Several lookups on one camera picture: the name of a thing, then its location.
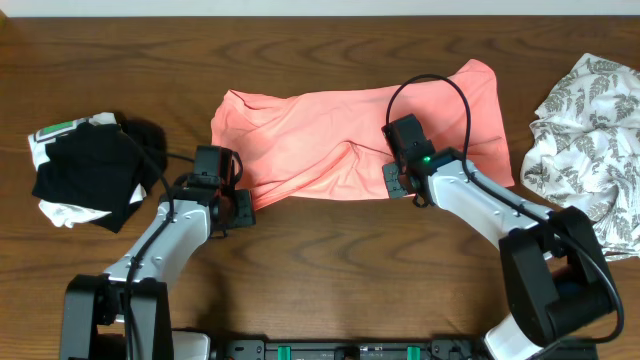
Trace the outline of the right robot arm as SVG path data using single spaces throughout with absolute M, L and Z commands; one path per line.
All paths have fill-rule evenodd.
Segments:
M 390 197 L 459 217 L 497 247 L 508 316 L 483 339 L 490 359 L 561 359 L 621 333 L 624 312 L 590 220 L 531 203 L 482 174 L 465 152 L 436 150 L 408 115 L 382 128 Z

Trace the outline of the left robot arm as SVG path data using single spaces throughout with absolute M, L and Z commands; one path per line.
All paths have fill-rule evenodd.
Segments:
M 243 172 L 238 152 L 198 146 L 192 172 L 164 185 L 153 222 L 128 252 L 68 284 L 61 360 L 213 358 L 209 335 L 173 329 L 169 290 L 212 235 L 255 225 L 251 194 L 237 186 Z

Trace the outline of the pink t-shirt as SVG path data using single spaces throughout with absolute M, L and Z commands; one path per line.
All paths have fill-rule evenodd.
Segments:
M 256 209 L 287 197 L 384 199 L 393 157 L 381 131 L 413 114 L 438 149 L 470 143 L 469 159 L 494 182 L 515 181 L 494 71 L 471 59 L 447 82 L 289 98 L 228 91 L 211 121 L 212 142 L 239 153 L 240 181 Z

